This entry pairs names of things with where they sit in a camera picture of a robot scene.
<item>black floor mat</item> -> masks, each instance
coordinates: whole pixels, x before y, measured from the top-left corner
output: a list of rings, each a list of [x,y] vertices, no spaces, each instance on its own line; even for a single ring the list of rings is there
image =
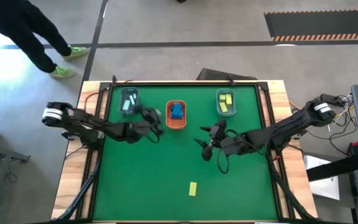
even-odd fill
[[[266,12],[274,41],[358,39],[358,10]]]

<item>person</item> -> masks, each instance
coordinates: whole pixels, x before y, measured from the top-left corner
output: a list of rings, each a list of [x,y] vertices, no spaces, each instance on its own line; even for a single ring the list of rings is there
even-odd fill
[[[41,71],[52,78],[71,78],[74,71],[56,65],[34,33],[47,40],[65,59],[84,56],[88,49],[70,47],[55,25],[28,0],[0,0],[0,34],[9,37]]]

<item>yellow block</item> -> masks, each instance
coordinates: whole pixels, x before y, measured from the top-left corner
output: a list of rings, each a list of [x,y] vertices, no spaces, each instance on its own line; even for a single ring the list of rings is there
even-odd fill
[[[224,102],[226,100],[226,95],[219,95],[219,101]]]
[[[197,189],[197,183],[196,182],[190,182],[189,195],[195,197],[196,196],[196,189]]]
[[[227,108],[226,108],[226,105],[224,104],[224,102],[220,102],[219,105],[221,105],[221,110],[223,113],[226,113],[227,112]]]
[[[230,94],[226,94],[226,104],[231,105],[231,95]]]

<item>wooden table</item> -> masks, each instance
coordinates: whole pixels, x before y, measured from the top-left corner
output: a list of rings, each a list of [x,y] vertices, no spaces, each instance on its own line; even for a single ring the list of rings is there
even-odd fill
[[[162,82],[162,81],[137,81],[137,82]],[[255,82],[255,81],[236,81],[236,82]],[[287,93],[285,91],[285,85],[283,80],[260,80],[259,82],[267,82],[270,99],[272,102],[273,113],[275,121],[278,122],[282,119],[287,118],[291,115],[291,109],[288,102]],[[86,104],[86,111],[88,113],[94,113],[96,109],[96,101],[98,98],[97,92],[102,82],[84,82],[80,93],[80,100],[78,102],[78,108],[84,108],[85,99],[93,93],[93,96],[89,97]],[[261,91],[262,105],[264,107],[264,117],[267,125],[270,125],[269,112],[267,111],[267,104],[264,93]],[[103,95],[101,103],[100,117],[104,117],[104,111],[107,102],[107,93]],[[291,144],[299,146],[297,140],[291,140]],[[70,141],[67,149],[67,154],[71,153],[75,149],[81,146],[79,140]],[[69,159],[64,162],[62,175],[60,178],[55,204],[53,206],[53,212],[51,218],[59,217],[65,209],[71,204],[81,187],[81,181],[83,178],[85,160],[86,160],[87,149],[81,149],[75,154],[71,155]],[[310,190],[308,177],[305,170],[305,164],[303,163],[302,153],[294,148],[286,147],[283,152],[283,160],[285,164],[285,170],[287,173],[288,182],[291,191],[299,202],[306,208],[306,210],[314,217],[317,217],[316,207],[314,205],[313,196]],[[82,217],[85,217],[88,212],[88,202],[90,200],[90,190],[85,196],[85,202],[83,206]],[[288,217],[287,201],[281,190],[279,190],[281,207],[283,210],[283,216]]]

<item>black pants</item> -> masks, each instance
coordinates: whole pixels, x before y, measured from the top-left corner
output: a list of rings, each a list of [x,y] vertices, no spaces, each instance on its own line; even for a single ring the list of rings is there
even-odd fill
[[[0,0],[0,33],[9,37],[41,71],[56,68],[34,33],[47,40],[62,56],[71,54],[64,38],[41,10],[28,0]]]

